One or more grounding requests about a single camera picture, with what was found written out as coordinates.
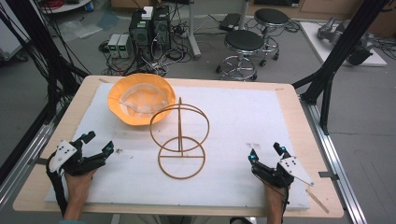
wrist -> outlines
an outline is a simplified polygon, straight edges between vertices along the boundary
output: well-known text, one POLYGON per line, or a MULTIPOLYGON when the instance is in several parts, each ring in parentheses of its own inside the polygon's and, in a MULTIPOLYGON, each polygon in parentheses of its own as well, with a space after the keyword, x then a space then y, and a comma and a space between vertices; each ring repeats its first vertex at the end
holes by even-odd
POLYGON ((82 214, 82 207, 84 202, 71 200, 67 204, 66 211, 64 213, 64 220, 79 220, 82 214))

robotic hand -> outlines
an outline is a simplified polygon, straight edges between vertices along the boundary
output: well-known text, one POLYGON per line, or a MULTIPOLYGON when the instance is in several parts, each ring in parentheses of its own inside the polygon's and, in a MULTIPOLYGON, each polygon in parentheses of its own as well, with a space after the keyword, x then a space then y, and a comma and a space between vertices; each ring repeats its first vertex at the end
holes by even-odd
MULTIPOLYGON (((286 159, 290 157, 289 152, 285 147, 281 147, 279 143, 274 143, 274 149, 279 156, 286 159)), ((261 162, 254 149, 251 149, 250 155, 247 157, 251 164, 251 172, 257 176, 261 181, 283 189, 288 188, 289 185, 294 181, 294 176, 290 175, 281 165, 278 163, 276 168, 270 168, 261 162)))
POLYGON ((89 171, 97 169, 106 164, 106 159, 114 152, 113 142, 110 141, 102 149, 102 152, 89 158, 82 157, 83 143, 89 143, 95 137, 94 132, 83 134, 73 142, 61 141, 57 150, 53 152, 47 161, 46 169, 52 186, 55 190, 56 201, 58 202, 62 215, 67 207, 67 200, 64 197, 64 186, 62 184, 62 170, 70 175, 84 175, 89 171))
POLYGON ((296 157, 292 157, 285 147, 281 147, 279 143, 274 143, 274 149, 282 159, 277 163, 276 168, 270 168, 261 162, 254 149, 251 149, 250 155, 247 157, 251 164, 251 172, 257 176, 261 181, 284 189, 283 211, 286 210, 286 205, 289 203, 289 186, 294 181, 294 177, 304 181, 308 185, 313 186, 309 175, 306 173, 303 166, 298 162, 296 157))

electronic device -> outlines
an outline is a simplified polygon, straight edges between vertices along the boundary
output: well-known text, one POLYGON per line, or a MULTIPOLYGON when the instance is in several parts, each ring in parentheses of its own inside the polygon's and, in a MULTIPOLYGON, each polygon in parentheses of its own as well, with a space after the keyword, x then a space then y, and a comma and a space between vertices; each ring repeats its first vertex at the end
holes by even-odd
POLYGON ((157 49, 167 50, 171 48, 171 26, 169 6, 158 7, 152 18, 157 49))
POLYGON ((129 35, 121 35, 117 44, 121 58, 129 58, 132 55, 132 41, 129 35))
POLYGON ((112 58, 119 58, 119 49, 117 48, 117 44, 119 43, 121 35, 112 35, 110 40, 107 43, 108 50, 110 51, 110 55, 112 58))
POLYGON ((134 47, 134 54, 141 54, 146 60, 152 60, 151 47, 153 45, 152 21, 142 20, 142 11, 134 12, 129 25, 129 34, 134 47))
POLYGON ((238 25, 240 17, 241 15, 239 13, 227 14, 224 20, 220 23, 219 29, 225 31, 233 31, 233 28, 238 25))

wooden board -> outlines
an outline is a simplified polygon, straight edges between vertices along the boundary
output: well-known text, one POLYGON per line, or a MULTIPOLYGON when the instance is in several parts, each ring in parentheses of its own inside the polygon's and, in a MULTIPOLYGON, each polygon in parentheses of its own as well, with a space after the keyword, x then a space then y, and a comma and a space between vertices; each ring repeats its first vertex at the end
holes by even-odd
MULTIPOLYGON (((40 157, 43 159, 48 158, 62 139, 72 140, 100 84, 116 82, 120 78, 121 77, 105 76, 86 77, 40 157)), ((285 216, 341 217, 344 214, 332 181, 330 178, 320 178, 318 175, 318 172, 326 171, 327 169, 321 158, 318 145, 309 127, 297 94, 291 85, 178 78, 168 78, 167 80, 173 87, 208 87, 275 91, 283 119, 287 124, 292 147, 296 156, 300 159, 302 164, 306 166, 305 169, 315 182, 313 188, 308 187, 305 189, 308 195, 310 208, 307 210, 286 211, 285 216)), ((265 104, 265 99, 260 99, 260 103, 265 104)), ((37 164, 19 192, 13 204, 13 208, 17 211, 59 213, 57 203, 45 201, 49 188, 50 180, 45 174, 45 167, 37 164)), ((87 203, 83 208, 83 212, 226 217, 266 216, 266 211, 263 208, 163 206, 126 203, 87 203)))

box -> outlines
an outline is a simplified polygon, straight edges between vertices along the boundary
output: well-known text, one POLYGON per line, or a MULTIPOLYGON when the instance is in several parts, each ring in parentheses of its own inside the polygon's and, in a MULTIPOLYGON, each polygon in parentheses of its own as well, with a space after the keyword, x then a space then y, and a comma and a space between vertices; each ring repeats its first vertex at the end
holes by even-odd
POLYGON ((111 6, 116 8, 156 7, 157 3, 161 3, 161 0, 111 0, 111 6))
POLYGON ((396 1, 389 1, 367 30, 378 37, 396 37, 396 1))

